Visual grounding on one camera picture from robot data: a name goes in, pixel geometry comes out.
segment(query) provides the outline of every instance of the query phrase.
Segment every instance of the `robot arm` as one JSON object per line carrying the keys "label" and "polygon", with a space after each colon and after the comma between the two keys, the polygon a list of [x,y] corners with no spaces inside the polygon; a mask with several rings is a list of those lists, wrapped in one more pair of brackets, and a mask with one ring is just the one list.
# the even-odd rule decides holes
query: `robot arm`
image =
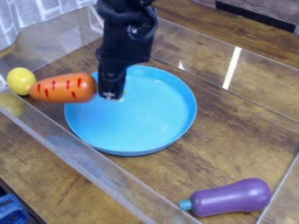
{"label": "robot arm", "polygon": [[104,18],[102,45],[97,49],[97,93],[106,99],[122,95],[126,68],[149,60],[157,16],[153,0],[97,0]]}

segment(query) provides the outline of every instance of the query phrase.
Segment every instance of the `blue bowl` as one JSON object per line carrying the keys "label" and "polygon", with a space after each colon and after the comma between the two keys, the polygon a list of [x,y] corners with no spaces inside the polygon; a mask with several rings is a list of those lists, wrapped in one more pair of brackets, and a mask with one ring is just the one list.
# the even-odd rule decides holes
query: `blue bowl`
{"label": "blue bowl", "polygon": [[89,102],[64,105],[74,134],[94,149],[118,156],[146,155],[173,144],[192,126],[196,110],[185,83],[149,66],[126,69],[118,101],[96,95]]}

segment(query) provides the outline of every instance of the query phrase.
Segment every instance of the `purple toy eggplant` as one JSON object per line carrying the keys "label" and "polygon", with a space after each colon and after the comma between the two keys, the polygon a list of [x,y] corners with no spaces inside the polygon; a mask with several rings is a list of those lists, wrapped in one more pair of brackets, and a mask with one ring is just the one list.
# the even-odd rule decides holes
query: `purple toy eggplant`
{"label": "purple toy eggplant", "polygon": [[266,207],[270,191],[265,181],[246,178],[218,188],[197,191],[180,201],[180,209],[198,217],[229,212],[253,212]]}

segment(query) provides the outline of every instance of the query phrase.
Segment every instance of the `toy lemon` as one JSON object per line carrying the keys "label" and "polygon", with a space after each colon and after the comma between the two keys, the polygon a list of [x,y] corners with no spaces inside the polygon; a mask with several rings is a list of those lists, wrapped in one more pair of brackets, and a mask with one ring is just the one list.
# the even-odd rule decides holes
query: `toy lemon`
{"label": "toy lemon", "polygon": [[17,67],[6,75],[6,85],[18,95],[28,95],[34,83],[34,75],[26,68]]}

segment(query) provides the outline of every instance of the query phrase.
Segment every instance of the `toy carrot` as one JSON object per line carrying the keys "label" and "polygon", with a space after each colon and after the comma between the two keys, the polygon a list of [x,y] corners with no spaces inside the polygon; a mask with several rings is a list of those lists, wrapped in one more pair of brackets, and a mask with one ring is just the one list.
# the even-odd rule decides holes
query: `toy carrot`
{"label": "toy carrot", "polygon": [[45,102],[86,102],[96,93],[96,81],[86,73],[68,73],[40,80],[29,95]]}

